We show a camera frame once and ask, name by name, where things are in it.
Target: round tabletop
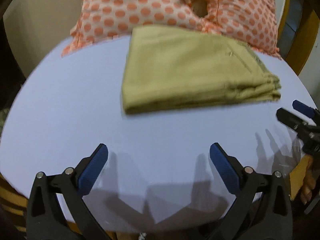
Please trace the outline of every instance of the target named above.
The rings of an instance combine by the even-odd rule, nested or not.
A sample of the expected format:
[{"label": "round tabletop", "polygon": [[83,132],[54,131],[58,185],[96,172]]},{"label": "round tabletop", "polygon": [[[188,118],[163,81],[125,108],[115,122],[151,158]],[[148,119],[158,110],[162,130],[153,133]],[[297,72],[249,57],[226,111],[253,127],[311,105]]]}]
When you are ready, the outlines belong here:
[{"label": "round tabletop", "polygon": [[38,171],[60,174],[104,143],[109,159],[84,197],[100,225],[122,232],[176,230],[220,218],[235,198],[209,159],[211,144],[265,174],[287,175],[300,161],[300,141],[276,111],[293,111],[296,99],[315,105],[284,60],[258,54],[280,78],[278,102],[127,116],[121,84],[130,37],[61,58],[69,42],[30,75],[4,127],[0,170],[23,195],[29,196]]}]

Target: fabric fold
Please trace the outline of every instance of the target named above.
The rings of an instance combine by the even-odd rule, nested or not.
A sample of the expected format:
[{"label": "fabric fold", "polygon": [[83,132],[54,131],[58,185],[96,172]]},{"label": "fabric fold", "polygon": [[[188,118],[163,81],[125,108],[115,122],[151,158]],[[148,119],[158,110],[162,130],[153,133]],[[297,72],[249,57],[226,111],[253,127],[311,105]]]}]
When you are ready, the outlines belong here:
[{"label": "fabric fold", "polygon": [[142,112],[278,100],[279,78],[246,43],[152,25],[133,30],[123,109]]}]

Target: polka dot pillow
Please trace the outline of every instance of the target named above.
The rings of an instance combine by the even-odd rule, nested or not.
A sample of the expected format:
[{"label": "polka dot pillow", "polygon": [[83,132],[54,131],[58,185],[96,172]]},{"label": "polka dot pillow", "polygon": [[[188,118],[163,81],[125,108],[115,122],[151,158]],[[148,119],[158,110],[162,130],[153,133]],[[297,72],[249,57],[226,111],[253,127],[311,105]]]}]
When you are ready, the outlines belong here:
[{"label": "polka dot pillow", "polygon": [[202,30],[191,0],[83,0],[81,17],[62,55],[84,46],[131,34],[137,25],[165,24]]},{"label": "polka dot pillow", "polygon": [[208,15],[222,35],[246,41],[258,51],[280,57],[276,47],[275,0],[206,0]]}]

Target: olive green fabric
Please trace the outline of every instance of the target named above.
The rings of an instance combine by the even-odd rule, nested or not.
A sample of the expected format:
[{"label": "olive green fabric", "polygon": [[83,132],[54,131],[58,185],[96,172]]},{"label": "olive green fabric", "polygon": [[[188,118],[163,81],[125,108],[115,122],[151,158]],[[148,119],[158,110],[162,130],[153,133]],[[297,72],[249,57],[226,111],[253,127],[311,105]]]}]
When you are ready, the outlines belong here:
[{"label": "olive green fabric", "polygon": [[246,43],[152,25],[133,30],[122,84],[127,114],[278,100],[279,78]]}]

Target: folded garment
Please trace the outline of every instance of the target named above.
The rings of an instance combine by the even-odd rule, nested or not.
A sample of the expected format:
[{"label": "folded garment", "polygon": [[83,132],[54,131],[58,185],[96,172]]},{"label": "folded garment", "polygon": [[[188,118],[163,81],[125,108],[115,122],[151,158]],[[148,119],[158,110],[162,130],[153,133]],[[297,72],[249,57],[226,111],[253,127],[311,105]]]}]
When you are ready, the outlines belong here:
[{"label": "folded garment", "polygon": [[151,25],[133,30],[122,83],[127,114],[278,100],[279,78],[246,43]]}]

